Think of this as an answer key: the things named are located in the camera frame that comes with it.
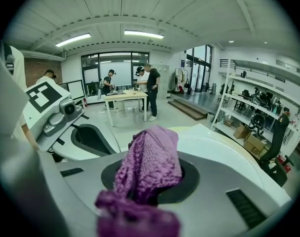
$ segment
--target black t-shirt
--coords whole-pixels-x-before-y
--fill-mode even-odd
[[[155,68],[152,68],[149,72],[149,77],[148,77],[148,81],[147,81],[147,90],[148,91],[153,90],[153,89],[151,89],[151,87],[156,84],[156,79],[158,77],[160,77],[160,73]]]
[[[104,81],[106,81],[107,83],[111,83],[111,77],[110,76],[106,76],[106,77],[104,77]],[[104,89],[106,89],[106,90],[110,90],[111,88],[108,86],[108,85],[105,85],[104,84]]]

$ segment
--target wooden platform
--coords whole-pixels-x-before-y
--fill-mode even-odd
[[[195,105],[190,104],[188,101],[183,99],[175,99],[168,101],[168,103],[174,106],[176,109],[190,116],[194,120],[205,119],[207,117],[207,112]]]

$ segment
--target fire extinguisher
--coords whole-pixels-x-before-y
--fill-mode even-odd
[[[84,106],[87,107],[86,98],[83,98]]]

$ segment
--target cardboard box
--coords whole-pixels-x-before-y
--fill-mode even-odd
[[[261,158],[263,155],[266,154],[266,152],[268,151],[268,148],[265,146],[262,151],[259,153],[259,157]]]
[[[228,119],[228,118],[225,119],[226,126],[231,126],[232,122],[233,122],[233,120],[231,120],[231,119]]]
[[[260,158],[260,152],[262,151],[264,146],[265,144],[262,143],[262,141],[258,138],[254,137],[252,134],[249,134],[244,143],[244,148],[251,154],[253,154],[256,158]]]
[[[240,124],[239,127],[234,132],[233,136],[236,139],[244,139],[249,135],[250,132],[251,131],[248,127],[245,127],[243,124]]]

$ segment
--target metal shelving unit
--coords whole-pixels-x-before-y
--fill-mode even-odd
[[[230,61],[228,61],[227,63],[227,69],[226,69],[226,79],[225,79],[225,87],[227,87],[229,80],[234,79],[234,80],[238,80],[238,81],[242,81],[245,83],[249,83],[252,85],[257,85],[258,87],[261,88],[265,88],[268,91],[277,94],[279,97],[286,99],[288,101],[290,101],[291,103],[293,103],[294,105],[298,106],[300,108],[300,101],[298,101],[297,99],[294,99],[292,96],[274,88],[271,87],[270,85],[266,85],[264,83],[261,82],[257,82],[255,80],[251,80],[251,79],[246,79],[246,78],[241,78],[241,77],[237,77],[234,74],[232,74],[232,68],[230,67]],[[232,108],[228,108],[228,107],[223,107],[223,102],[224,102],[224,98],[227,99],[235,99],[237,101],[241,101],[247,105],[250,105],[252,107],[254,107],[255,109],[258,109],[262,112],[264,112],[265,114],[273,117],[275,120],[279,119],[280,116],[274,114],[273,112],[263,108],[262,106],[257,105],[256,103],[253,103],[247,99],[244,99],[243,97],[237,96],[237,95],[231,95],[228,93],[224,93],[222,95],[221,101],[220,101],[220,105],[219,108],[217,110],[216,116],[214,118],[214,121],[211,125],[211,129],[217,128],[218,130],[220,130],[221,132],[225,133],[227,136],[229,136],[231,139],[233,139],[234,141],[236,141],[238,144],[242,145],[244,144],[244,139],[236,139],[233,134],[235,132],[235,128],[233,127],[229,127],[226,126],[223,122],[223,120],[216,122],[220,111],[225,112],[227,114],[229,114],[229,116],[231,117],[235,117],[236,119],[240,120],[241,122],[249,125],[251,119],[249,117],[246,117],[245,115],[236,112],[235,110],[233,110]],[[263,133],[263,137],[265,139],[267,139],[269,142],[272,141],[272,137],[273,134],[271,131],[264,129],[264,133]],[[296,125],[296,127],[294,127],[292,124],[289,124],[285,133],[285,140],[283,140],[283,144],[282,144],[282,148],[281,148],[281,154],[282,156],[284,155],[290,155],[293,150],[296,148],[298,142],[300,140],[300,121],[299,123]]]

